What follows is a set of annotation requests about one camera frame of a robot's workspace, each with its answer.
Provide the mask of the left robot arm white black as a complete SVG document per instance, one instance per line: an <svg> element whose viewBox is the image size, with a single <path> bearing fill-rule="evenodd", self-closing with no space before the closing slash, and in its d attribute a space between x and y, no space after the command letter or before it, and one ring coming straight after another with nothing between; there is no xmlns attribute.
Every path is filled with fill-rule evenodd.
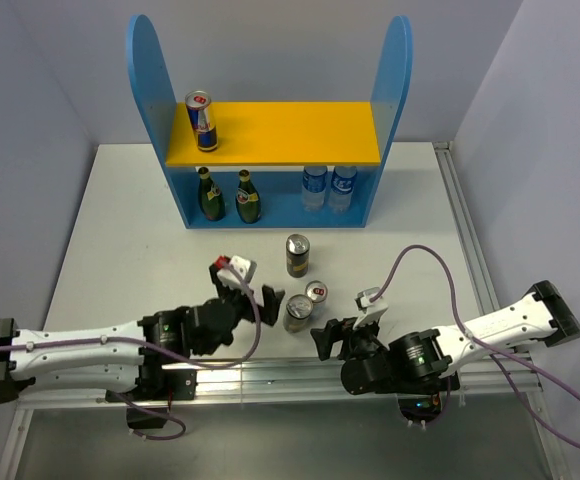
<svg viewBox="0 0 580 480"><path fill-rule="evenodd" d="M153 399L165 386L163 366L196 363L234 340L243 320L272 326L284 291L265 285L263 302L220 286L217 297L198 306L157 312L139 321L68 332L21 329L0 319L0 404L24 391L103 389Z"/></svg>

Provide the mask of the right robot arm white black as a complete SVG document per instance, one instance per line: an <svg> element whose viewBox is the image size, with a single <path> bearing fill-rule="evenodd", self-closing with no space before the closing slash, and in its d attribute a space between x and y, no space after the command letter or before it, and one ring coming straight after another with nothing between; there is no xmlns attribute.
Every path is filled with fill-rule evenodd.
<svg viewBox="0 0 580 480"><path fill-rule="evenodd" d="M387 345L379 340L379 321L388 310L379 289L360 292L356 304L358 316L332 319L310 330L321 361L341 344L340 380L351 395L457 390L458 371L492 353L535 342L553 347L580 338L579 321L547 280L532 285L518 302L463 326L416 331Z"/></svg>

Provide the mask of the blue silver energy drink can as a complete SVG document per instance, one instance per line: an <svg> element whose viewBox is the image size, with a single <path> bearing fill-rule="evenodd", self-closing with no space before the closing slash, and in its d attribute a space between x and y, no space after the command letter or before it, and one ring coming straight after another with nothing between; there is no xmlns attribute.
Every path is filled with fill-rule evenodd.
<svg viewBox="0 0 580 480"><path fill-rule="evenodd" d="M204 152L217 149L216 121L209 94L201 90L192 91L185 97L185 106L197 147Z"/></svg>

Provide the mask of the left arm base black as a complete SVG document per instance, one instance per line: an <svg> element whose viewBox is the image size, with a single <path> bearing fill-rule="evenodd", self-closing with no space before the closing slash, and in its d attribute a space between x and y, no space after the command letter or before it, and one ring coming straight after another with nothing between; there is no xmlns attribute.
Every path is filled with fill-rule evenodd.
<svg viewBox="0 0 580 480"><path fill-rule="evenodd" d="M174 401L191 401L194 399L197 385L197 371L157 370L154 374L146 373L135 380L135 385L128 392L123 392L129 401L165 402L165 407L146 407L149 413L143 413L135 407L126 406L126 423L131 429L157 430L166 425L166 419L156 416L156 413L166 415L171 413Z"/></svg>

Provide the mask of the green glass bottle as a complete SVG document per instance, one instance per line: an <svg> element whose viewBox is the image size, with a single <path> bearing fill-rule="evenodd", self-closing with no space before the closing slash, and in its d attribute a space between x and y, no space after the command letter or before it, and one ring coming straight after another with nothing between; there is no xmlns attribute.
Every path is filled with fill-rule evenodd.
<svg viewBox="0 0 580 480"><path fill-rule="evenodd" d="M207 167L198 170L198 203L199 207L209 221L219 221L225 217L225 201L222 191L211 177Z"/></svg>
<svg viewBox="0 0 580 480"><path fill-rule="evenodd" d="M261 217L261 200L251 180L250 172L240 170L239 185L236 191L236 208L240 219L246 224L254 224Z"/></svg>

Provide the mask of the black gold can front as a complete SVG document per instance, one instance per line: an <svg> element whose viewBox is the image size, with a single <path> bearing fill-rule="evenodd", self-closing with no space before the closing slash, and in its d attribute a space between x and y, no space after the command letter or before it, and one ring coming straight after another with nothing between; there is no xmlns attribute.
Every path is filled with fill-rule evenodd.
<svg viewBox="0 0 580 480"><path fill-rule="evenodd" d="M283 318L284 329L289 333L303 330L308 324L313 310L313 302L307 295L293 295L286 302Z"/></svg>

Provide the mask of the black gold can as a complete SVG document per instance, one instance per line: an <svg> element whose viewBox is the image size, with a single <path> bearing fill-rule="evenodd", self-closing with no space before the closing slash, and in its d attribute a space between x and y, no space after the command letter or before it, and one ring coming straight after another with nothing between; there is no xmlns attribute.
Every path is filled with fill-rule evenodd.
<svg viewBox="0 0 580 480"><path fill-rule="evenodd" d="M310 242L301 234L291 234L286 240L286 270L293 278L305 276L309 269Z"/></svg>
<svg viewBox="0 0 580 480"><path fill-rule="evenodd" d="M283 318L284 329L289 333L303 330L308 324L313 310L313 302L307 295L293 295L286 302Z"/></svg>

